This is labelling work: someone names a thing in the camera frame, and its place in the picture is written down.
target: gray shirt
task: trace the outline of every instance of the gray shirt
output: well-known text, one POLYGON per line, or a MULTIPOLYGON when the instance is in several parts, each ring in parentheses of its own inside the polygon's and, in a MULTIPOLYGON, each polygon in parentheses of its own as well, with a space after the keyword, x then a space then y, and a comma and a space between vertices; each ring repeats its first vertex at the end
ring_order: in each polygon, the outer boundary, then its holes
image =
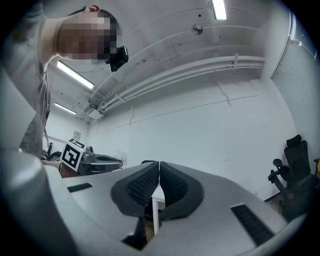
POLYGON ((36 112, 20 148, 38 158, 43 155, 43 134, 51 103, 47 72, 41 62, 39 45, 45 20, 42 3, 35 4, 7 38, 2 56, 7 74, 36 112))

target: person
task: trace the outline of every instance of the person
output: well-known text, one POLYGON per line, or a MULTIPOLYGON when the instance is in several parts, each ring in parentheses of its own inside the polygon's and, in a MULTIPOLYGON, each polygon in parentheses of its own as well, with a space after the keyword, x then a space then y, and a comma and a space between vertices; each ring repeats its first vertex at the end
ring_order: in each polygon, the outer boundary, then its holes
POLYGON ((56 56, 92 63, 110 59, 116 52, 115 31, 118 26, 115 18, 98 5, 86 6, 67 17, 53 19, 43 14, 43 4, 37 2, 4 43, 3 67, 36 112, 20 148, 41 159, 43 164, 57 167, 63 178, 77 176, 77 173, 61 162, 47 161, 42 147, 51 105, 48 64, 56 56))

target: vent slot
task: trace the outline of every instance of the vent slot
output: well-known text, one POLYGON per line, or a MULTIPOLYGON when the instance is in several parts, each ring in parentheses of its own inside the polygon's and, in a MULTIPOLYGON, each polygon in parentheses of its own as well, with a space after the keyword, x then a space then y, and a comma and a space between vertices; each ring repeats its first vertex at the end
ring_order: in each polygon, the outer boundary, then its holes
POLYGON ((260 246, 274 236, 274 233, 245 205, 231 207, 243 228, 256 246, 260 246))

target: black office chair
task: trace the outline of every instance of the black office chair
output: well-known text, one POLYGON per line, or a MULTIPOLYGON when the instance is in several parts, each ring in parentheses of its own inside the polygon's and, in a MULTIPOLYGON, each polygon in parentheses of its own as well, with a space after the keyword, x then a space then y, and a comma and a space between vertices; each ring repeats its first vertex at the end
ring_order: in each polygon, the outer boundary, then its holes
POLYGON ((273 160, 273 165, 279 171, 278 174, 287 182, 286 190, 289 193, 307 193, 318 184, 317 168, 314 175, 311 174, 308 158, 307 142, 300 135, 286 141, 284 149, 288 165, 284 165, 280 159, 273 160))
POLYGON ((313 192, 319 184, 317 168, 315 175, 310 173, 307 142, 301 140, 301 136, 297 135, 286 141, 284 154, 288 165, 283 164, 280 159, 273 160, 277 171, 271 170, 268 176, 268 180, 276 185, 283 197, 283 202, 280 202, 282 214, 288 221, 309 210, 313 192), (277 175, 281 175, 287 182, 286 188, 277 175))

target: chair headrest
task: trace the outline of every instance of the chair headrest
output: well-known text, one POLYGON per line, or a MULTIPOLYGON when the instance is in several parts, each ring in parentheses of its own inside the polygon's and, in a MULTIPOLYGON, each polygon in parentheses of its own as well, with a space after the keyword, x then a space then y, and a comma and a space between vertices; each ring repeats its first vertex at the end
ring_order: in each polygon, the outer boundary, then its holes
POLYGON ((296 144, 298 144, 300 141, 302 140, 301 136, 298 134, 297 136, 291 138, 291 139, 287 139, 286 141, 286 145, 288 147, 292 147, 296 144))

